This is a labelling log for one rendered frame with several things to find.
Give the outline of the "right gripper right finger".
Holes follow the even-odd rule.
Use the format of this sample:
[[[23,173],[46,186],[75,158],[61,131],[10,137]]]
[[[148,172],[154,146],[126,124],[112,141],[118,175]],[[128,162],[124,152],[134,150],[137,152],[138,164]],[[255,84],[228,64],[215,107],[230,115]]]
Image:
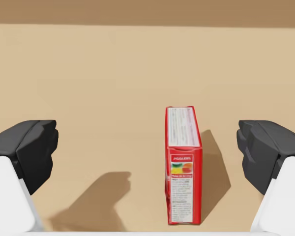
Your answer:
[[[268,120],[240,120],[245,178],[263,199],[250,231],[295,233],[295,133]]]

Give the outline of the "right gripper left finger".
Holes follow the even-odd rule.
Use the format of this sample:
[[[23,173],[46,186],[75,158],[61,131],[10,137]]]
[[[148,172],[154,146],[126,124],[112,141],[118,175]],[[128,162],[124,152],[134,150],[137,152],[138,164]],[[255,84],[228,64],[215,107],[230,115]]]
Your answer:
[[[44,230],[32,195],[50,177],[55,120],[26,120],[0,133],[0,233]]]

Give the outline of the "red and white carton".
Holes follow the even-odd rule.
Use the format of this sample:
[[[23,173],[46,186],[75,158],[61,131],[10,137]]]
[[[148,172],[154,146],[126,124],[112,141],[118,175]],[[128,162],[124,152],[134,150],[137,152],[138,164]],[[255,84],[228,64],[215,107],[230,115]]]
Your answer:
[[[165,164],[169,225],[199,225],[203,147],[193,106],[166,109]]]

